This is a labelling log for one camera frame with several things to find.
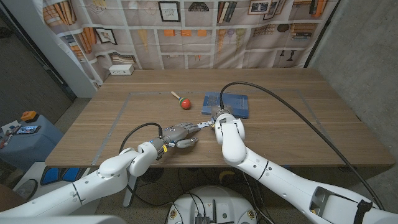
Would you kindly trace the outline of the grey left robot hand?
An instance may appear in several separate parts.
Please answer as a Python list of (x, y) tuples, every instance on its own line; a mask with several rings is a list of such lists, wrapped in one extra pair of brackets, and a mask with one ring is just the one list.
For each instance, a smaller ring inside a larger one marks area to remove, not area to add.
[(197, 124), (179, 123), (163, 130), (162, 138), (173, 147), (188, 148), (197, 143), (198, 139), (193, 135), (200, 130), (201, 128)]

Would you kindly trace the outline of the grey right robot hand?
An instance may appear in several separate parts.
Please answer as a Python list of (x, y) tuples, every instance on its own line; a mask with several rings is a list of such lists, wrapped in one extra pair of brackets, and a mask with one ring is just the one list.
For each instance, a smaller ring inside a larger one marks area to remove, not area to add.
[(216, 123), (216, 119), (222, 115), (222, 114), (232, 114), (233, 113), (233, 109), (231, 106), (228, 105), (224, 105), (224, 108), (221, 108), (220, 105), (213, 105), (211, 107), (211, 127), (215, 126)]

